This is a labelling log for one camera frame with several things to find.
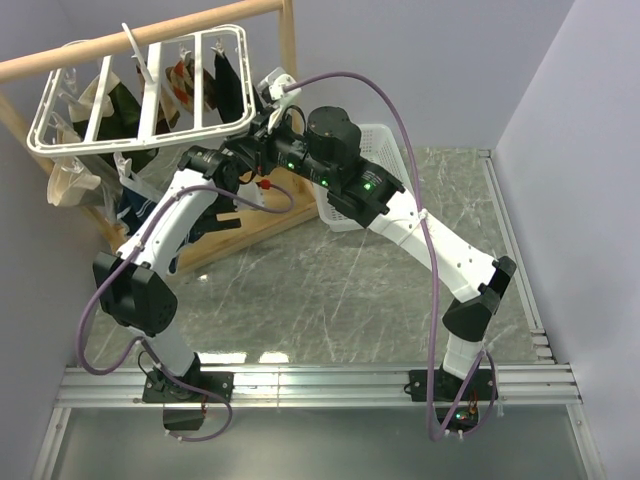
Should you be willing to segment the navy blue white-trimmed underwear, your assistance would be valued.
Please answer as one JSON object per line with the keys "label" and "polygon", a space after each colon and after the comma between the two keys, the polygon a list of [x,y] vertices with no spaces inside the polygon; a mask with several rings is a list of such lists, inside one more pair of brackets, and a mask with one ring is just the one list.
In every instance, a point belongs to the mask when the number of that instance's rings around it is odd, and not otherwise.
{"label": "navy blue white-trimmed underwear", "polygon": [[[122,193],[116,211],[116,220],[124,228],[126,238],[137,238],[140,237],[138,234],[140,234],[140,229],[145,226],[146,220],[153,216],[162,194],[135,174],[127,162],[117,164],[117,172]],[[169,276],[175,275],[178,271],[180,252],[186,246],[199,240],[202,235],[202,233],[197,233],[194,227],[189,230],[176,248],[175,255],[169,263],[167,269]]]}

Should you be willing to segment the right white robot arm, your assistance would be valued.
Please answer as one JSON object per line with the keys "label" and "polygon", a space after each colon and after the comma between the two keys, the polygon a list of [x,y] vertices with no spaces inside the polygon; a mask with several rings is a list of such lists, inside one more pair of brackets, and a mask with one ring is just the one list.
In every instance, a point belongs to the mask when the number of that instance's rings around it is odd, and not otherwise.
{"label": "right white robot arm", "polygon": [[361,142],[344,109],[320,107],[301,133],[286,118],[258,118],[225,147],[258,175],[281,167],[318,185],[339,214],[393,242],[435,275],[434,286],[447,287],[446,351],[426,379],[437,400],[468,399],[489,380],[478,371],[481,351],[516,264],[478,250],[433,217],[400,179],[362,156]]}

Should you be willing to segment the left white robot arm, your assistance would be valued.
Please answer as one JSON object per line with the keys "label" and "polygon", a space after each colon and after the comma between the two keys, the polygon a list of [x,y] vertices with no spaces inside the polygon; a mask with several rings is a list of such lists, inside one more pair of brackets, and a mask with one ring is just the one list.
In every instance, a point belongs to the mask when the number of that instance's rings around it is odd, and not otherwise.
{"label": "left white robot arm", "polygon": [[129,330],[134,336],[131,343],[152,359],[143,393],[146,402],[229,399],[223,392],[209,390],[197,353],[173,327],[178,300],[165,279],[205,212],[229,213],[242,202],[237,192],[248,170],[231,154],[190,148],[136,233],[116,254],[100,253],[93,262],[97,290],[88,305],[99,305]]}

